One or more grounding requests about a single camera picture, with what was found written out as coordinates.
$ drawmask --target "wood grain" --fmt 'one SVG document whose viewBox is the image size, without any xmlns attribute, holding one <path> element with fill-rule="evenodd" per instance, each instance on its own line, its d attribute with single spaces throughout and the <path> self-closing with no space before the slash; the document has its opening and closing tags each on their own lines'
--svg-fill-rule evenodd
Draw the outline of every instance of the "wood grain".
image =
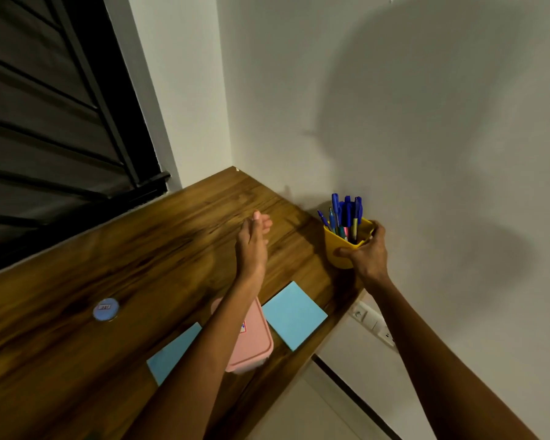
<svg viewBox="0 0 550 440">
<path fill-rule="evenodd" d="M 207 437 L 245 438 L 358 288 L 327 263 L 316 219 L 229 168 L 0 273 L 0 439 L 119 439 L 155 392 L 146 359 L 204 324 L 233 281 L 254 209 L 274 222 L 261 303 L 296 281 L 328 318 L 295 352 L 273 332 L 263 366 L 225 374 Z M 95 321 L 110 296 L 118 317 Z"/>
</svg>

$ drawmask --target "round badge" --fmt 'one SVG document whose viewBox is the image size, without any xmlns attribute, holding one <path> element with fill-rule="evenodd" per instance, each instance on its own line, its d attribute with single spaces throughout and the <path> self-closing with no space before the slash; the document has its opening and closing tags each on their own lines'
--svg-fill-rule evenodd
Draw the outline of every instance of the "round badge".
<svg viewBox="0 0 550 440">
<path fill-rule="evenodd" d="M 114 298 L 106 298 L 94 307 L 93 315 L 98 321 L 110 321 L 118 313 L 120 304 Z"/>
</svg>

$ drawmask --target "pink plastic container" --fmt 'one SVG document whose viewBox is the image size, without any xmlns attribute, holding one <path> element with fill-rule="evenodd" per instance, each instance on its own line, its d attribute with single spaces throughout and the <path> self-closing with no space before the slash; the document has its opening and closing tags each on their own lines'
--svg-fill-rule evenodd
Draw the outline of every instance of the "pink plastic container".
<svg viewBox="0 0 550 440">
<path fill-rule="evenodd" d="M 212 303 L 211 311 L 214 313 L 222 298 Z M 267 320 L 263 315 L 263 309 L 259 299 L 255 298 L 244 323 L 240 328 L 235 349 L 226 366 L 226 372 L 242 374 L 262 365 L 273 352 L 273 338 Z"/>
</svg>

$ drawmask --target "blue sticky note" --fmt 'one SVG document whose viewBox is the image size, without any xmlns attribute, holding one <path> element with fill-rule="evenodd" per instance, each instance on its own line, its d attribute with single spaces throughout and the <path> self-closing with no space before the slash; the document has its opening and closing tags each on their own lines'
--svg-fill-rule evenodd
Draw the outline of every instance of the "blue sticky note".
<svg viewBox="0 0 550 440">
<path fill-rule="evenodd" d="M 263 314 L 291 350 L 295 350 L 327 317 L 295 282 L 263 306 Z"/>
<path fill-rule="evenodd" d="M 147 360 L 147 366 L 159 386 L 161 386 L 161 383 L 173 370 L 179 359 L 183 357 L 183 354 L 185 354 L 189 345 L 193 343 L 193 340 L 198 336 L 201 329 L 202 326 L 199 323 L 195 323 Z"/>
</svg>

